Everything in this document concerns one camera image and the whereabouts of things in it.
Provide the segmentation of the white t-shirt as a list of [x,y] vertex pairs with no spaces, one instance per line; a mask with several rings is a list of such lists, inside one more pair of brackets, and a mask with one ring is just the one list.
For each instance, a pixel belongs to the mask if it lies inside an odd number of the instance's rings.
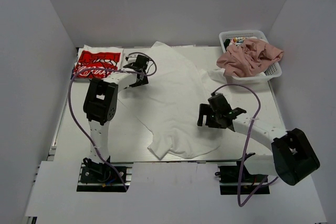
[[157,65],[149,84],[121,91],[119,101],[153,134],[148,149],[191,159],[220,147],[223,130],[197,126],[209,98],[196,66],[173,48],[155,42],[147,51]]

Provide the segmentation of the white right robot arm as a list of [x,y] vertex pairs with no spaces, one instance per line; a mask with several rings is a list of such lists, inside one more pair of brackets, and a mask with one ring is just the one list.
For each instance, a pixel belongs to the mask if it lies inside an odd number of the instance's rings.
[[320,168],[320,161],[305,133],[286,130],[252,117],[242,108],[232,108],[221,93],[200,104],[198,126],[230,129],[251,138],[271,151],[270,155],[246,154],[237,161],[243,175],[270,175],[294,186]]

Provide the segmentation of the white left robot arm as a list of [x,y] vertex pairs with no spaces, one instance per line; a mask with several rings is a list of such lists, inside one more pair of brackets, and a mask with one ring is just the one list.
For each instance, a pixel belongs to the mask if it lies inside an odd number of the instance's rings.
[[108,130],[110,121],[117,110],[118,93],[127,88],[148,84],[147,68],[151,59],[145,54],[127,56],[127,64],[121,73],[112,73],[106,78],[90,80],[83,105],[90,126],[90,155],[83,159],[84,164],[103,165],[110,161],[108,150]]

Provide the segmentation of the folded red Coca-Cola t-shirt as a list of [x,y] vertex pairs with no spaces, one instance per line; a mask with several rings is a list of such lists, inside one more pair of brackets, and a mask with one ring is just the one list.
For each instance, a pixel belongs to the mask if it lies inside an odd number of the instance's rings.
[[103,69],[120,70],[123,63],[123,49],[118,47],[90,47],[84,45],[78,48],[76,62],[74,64],[71,77],[77,72],[80,74],[77,80],[92,78],[103,79],[111,72]]

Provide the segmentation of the pink t-shirt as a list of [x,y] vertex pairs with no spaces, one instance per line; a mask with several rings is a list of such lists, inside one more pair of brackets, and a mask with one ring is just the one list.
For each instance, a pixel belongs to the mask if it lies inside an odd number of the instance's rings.
[[219,57],[216,65],[232,77],[254,77],[279,62],[284,51],[261,40],[247,38],[241,45],[231,44]]

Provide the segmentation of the white plastic laundry basket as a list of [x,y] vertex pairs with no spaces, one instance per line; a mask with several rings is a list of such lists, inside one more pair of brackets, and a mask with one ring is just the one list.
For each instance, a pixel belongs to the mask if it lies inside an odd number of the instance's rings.
[[[232,39],[236,37],[256,37],[258,39],[264,40],[265,42],[268,42],[265,34],[260,30],[233,30],[233,31],[224,31],[219,34],[219,41],[222,47],[223,52],[226,51],[224,42],[226,39]],[[254,77],[227,77],[229,83],[234,84],[252,84],[252,83],[261,83],[261,82],[267,82],[273,78],[280,77],[282,74],[281,67],[279,65],[279,62],[275,62],[271,66],[268,67],[266,71],[263,73],[259,73],[258,75]]]

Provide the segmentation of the colourful garment in basket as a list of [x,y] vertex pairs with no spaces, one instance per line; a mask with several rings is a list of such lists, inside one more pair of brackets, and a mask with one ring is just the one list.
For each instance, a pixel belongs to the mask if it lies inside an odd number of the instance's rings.
[[245,39],[247,38],[246,37],[227,38],[224,41],[224,48],[226,49],[230,45],[240,46],[244,42]]

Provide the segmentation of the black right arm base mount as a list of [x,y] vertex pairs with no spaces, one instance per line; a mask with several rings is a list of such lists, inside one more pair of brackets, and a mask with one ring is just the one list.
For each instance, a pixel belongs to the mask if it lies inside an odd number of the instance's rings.
[[[226,161],[215,160],[214,163],[218,167],[214,176],[219,181],[220,194],[237,195],[241,158]],[[259,184],[262,184],[261,188],[255,192],[255,195],[269,195],[270,189],[269,186],[267,186],[268,180],[266,180],[264,183],[261,183],[263,178],[264,175],[252,175],[247,171],[246,167],[244,167],[241,181],[241,194],[247,196]]]

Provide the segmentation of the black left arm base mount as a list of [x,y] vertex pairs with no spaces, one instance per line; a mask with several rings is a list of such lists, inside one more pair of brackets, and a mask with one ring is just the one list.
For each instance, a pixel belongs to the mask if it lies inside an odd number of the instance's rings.
[[95,163],[84,158],[79,172],[77,192],[125,193],[131,181],[131,166],[115,166]]

